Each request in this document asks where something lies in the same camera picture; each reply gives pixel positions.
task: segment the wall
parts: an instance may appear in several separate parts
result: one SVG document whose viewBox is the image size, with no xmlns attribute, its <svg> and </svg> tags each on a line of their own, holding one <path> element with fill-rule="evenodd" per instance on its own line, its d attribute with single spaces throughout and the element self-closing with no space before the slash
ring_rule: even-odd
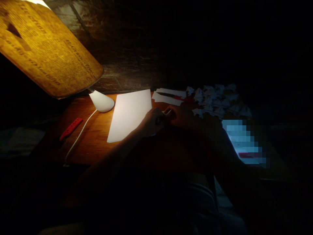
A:
<svg viewBox="0 0 313 235">
<path fill-rule="evenodd" d="M 101 92 L 235 82 L 257 105 L 311 74 L 311 14 L 293 2 L 45 2 L 103 65 Z"/>
<path fill-rule="evenodd" d="M 158 29 L 132 2 L 110 0 L 45 0 L 46 4 L 104 67 L 94 88 L 104 93 L 155 89 L 166 74 L 157 67 L 162 60 Z"/>
</svg>

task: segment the red ruler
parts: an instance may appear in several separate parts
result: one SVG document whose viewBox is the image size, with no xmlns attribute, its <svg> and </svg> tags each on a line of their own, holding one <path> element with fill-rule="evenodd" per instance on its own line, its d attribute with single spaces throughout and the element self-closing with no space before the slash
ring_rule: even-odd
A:
<svg viewBox="0 0 313 235">
<path fill-rule="evenodd" d="M 81 124 L 82 118 L 78 117 L 75 121 L 72 122 L 72 124 L 69 125 L 69 127 L 63 132 L 63 134 L 60 137 L 60 141 L 62 141 L 65 137 L 68 137 L 70 134 L 73 133 L 73 131 L 78 127 L 79 124 Z"/>
</svg>

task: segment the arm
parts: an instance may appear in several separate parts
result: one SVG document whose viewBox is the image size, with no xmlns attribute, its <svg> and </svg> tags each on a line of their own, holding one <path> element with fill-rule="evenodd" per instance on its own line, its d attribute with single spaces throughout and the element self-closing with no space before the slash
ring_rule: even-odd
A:
<svg viewBox="0 0 313 235">
<path fill-rule="evenodd" d="M 244 165 L 220 121 L 211 117 L 210 123 L 201 123 L 190 112 L 170 105 L 165 112 L 169 122 L 177 127 L 193 131 L 207 156 L 198 159 L 200 164 L 210 165 L 218 182 L 245 220 L 251 232 L 261 234 L 270 229 L 281 232 L 294 222 L 282 201 L 275 198 L 258 180 L 252 169 Z"/>
<path fill-rule="evenodd" d="M 84 172 L 69 191 L 62 205 L 84 205 L 105 189 L 112 182 L 133 147 L 142 138 L 151 136 L 164 127 L 164 124 L 156 125 L 156 119 L 162 116 L 164 114 L 158 108 L 151 109 L 135 130 Z"/>
</svg>

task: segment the person's left hand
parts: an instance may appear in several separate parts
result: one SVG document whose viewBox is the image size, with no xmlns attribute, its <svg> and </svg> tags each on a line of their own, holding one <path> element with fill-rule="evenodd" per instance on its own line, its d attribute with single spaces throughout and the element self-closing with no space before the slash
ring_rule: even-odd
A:
<svg viewBox="0 0 313 235">
<path fill-rule="evenodd" d="M 164 127 L 164 123 L 156 124 L 157 119 L 162 118 L 163 116 L 164 114 L 159 108 L 152 108 L 147 112 L 146 116 L 135 130 L 143 137 L 151 136 Z"/>
</svg>

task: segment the red object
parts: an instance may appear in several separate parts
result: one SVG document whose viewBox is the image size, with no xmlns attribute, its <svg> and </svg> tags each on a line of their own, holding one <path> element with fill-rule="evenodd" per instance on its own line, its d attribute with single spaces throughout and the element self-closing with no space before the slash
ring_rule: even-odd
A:
<svg viewBox="0 0 313 235">
<path fill-rule="evenodd" d="M 76 120 L 73 121 L 72 124 L 70 124 L 68 128 L 63 132 L 63 134 L 60 137 L 60 141 L 62 141 L 65 137 L 71 135 L 73 131 L 76 129 L 76 127 L 78 127 L 78 125 L 81 124 L 81 122 L 82 118 L 80 117 L 76 118 Z"/>
<path fill-rule="evenodd" d="M 241 158 L 253 158 L 250 153 L 239 153 L 239 157 Z"/>
<path fill-rule="evenodd" d="M 181 98 L 181 97 L 175 95 L 174 99 L 181 100 L 181 101 L 188 102 L 188 103 L 193 103 L 193 98 Z"/>
</svg>

